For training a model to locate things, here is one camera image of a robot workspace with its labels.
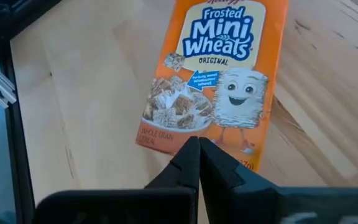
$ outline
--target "cartoon smile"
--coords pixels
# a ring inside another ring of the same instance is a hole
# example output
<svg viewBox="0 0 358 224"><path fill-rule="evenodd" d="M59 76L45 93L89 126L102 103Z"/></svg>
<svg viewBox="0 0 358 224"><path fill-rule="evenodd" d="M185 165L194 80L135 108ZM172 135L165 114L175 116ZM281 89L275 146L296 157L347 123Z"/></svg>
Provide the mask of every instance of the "cartoon smile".
<svg viewBox="0 0 358 224"><path fill-rule="evenodd" d="M247 100L247 98L231 97L229 96L230 103L234 106L239 106Z"/></svg>

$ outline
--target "wooden table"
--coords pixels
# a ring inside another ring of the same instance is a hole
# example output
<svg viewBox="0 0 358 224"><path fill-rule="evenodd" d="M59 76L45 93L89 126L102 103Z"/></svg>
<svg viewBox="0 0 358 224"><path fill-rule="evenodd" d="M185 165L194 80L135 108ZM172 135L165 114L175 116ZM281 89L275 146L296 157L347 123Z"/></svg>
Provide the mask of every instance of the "wooden table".
<svg viewBox="0 0 358 224"><path fill-rule="evenodd" d="M358 186L358 6L290 2L260 173L278 185ZM172 7L64 0L12 40L37 202L143 187L167 165L135 136Z"/></svg>

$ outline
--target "wood grain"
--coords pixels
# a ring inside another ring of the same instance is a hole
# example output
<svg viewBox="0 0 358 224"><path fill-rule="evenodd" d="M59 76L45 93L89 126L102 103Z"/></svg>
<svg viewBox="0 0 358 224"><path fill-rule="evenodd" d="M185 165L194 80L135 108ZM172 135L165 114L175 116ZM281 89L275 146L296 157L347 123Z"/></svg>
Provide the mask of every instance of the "wood grain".
<svg viewBox="0 0 358 224"><path fill-rule="evenodd" d="M134 140L173 3L65 0L12 40L37 201L142 187L168 163ZM290 1L275 96L260 174L357 187L358 5Z"/></svg>

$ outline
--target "kellogg's logo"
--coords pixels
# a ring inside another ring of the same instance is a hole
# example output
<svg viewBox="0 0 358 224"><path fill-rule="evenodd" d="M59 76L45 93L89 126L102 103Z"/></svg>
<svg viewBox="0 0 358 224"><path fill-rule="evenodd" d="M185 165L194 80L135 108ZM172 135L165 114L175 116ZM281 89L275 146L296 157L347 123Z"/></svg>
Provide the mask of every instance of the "kellogg's logo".
<svg viewBox="0 0 358 224"><path fill-rule="evenodd" d="M191 23L190 36L182 40L184 56L215 54L246 60L254 41L250 32L254 18L244 16L245 11L244 6L203 9L202 18Z"/></svg>
<svg viewBox="0 0 358 224"><path fill-rule="evenodd" d="M216 2L227 2L227 4L237 4L239 1L245 0L208 0L207 3L214 4Z"/></svg>

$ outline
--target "cereal bowl image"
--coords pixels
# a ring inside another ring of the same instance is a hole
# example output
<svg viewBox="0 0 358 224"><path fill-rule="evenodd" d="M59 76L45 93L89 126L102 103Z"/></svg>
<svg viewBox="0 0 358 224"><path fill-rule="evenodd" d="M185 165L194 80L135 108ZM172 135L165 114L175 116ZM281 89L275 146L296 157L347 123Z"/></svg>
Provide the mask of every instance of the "cereal bowl image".
<svg viewBox="0 0 358 224"><path fill-rule="evenodd" d="M156 138L159 142L167 139L164 147L171 147L169 140L184 144L189 137L199 136L211 124L211 113L212 103L202 92L172 76L153 81L142 120L150 128L161 130ZM170 139L170 133L175 133L175 139Z"/></svg>

